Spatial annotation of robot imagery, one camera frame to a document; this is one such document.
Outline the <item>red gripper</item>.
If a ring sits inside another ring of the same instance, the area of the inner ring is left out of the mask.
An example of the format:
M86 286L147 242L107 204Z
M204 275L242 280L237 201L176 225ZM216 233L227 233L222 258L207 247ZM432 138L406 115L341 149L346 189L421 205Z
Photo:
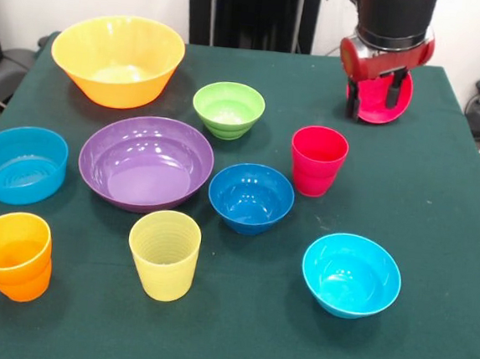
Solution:
M359 84L393 72L387 91L385 107L392 109L400 98L402 83L407 70L426 64L435 50L435 36L432 28L426 30L424 40L408 49L377 49L365 43L357 34L343 38L340 42L340 55L343 70L348 79L348 98L345 107L346 116L359 119Z

